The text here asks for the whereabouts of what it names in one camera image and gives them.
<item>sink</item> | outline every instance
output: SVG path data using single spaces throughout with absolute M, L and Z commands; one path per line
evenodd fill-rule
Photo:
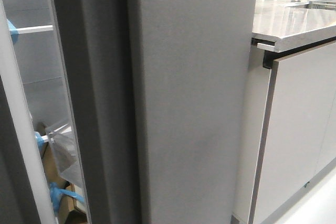
M 309 1 L 308 3 L 304 3 L 302 5 L 295 4 L 289 7 L 304 8 L 304 9 L 336 10 L 336 1 L 331 0 Z

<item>gray refrigerator door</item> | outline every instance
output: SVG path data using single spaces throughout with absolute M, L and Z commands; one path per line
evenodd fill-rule
M 0 223 L 56 223 L 0 0 Z
M 254 4 L 129 0 L 143 223 L 230 223 Z
M 141 223 L 127 0 L 52 0 L 91 224 Z

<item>refrigerator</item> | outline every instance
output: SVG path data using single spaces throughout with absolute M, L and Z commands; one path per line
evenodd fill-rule
M 1 0 L 0 220 L 57 221 L 42 124 L 88 223 L 230 223 L 254 4 Z

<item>cardboard box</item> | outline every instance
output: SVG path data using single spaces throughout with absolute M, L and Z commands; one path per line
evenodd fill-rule
M 44 143 L 43 144 L 43 146 L 42 146 L 42 148 L 41 148 L 41 150 L 40 150 L 40 156 L 41 156 L 41 159 L 43 158 L 43 156 L 44 156 L 44 154 L 45 154 L 45 152 L 46 152 L 46 150 L 47 150 L 47 147 L 48 147 L 48 143 Z
M 67 181 L 58 175 L 56 163 L 52 154 L 51 148 L 49 144 L 47 144 L 42 158 L 44 172 L 48 183 L 56 182 L 57 186 L 63 189 Z
M 75 191 L 75 186 L 70 184 L 66 188 L 69 191 Z M 87 222 L 87 217 L 82 206 L 79 206 L 79 202 L 67 195 L 62 197 L 60 207 L 58 210 L 58 222 L 59 224 L 84 224 Z

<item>clear plastic bag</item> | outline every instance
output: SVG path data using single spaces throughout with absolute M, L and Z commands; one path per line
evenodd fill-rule
M 71 125 L 60 122 L 46 128 L 46 132 L 59 176 L 82 188 L 77 145 Z

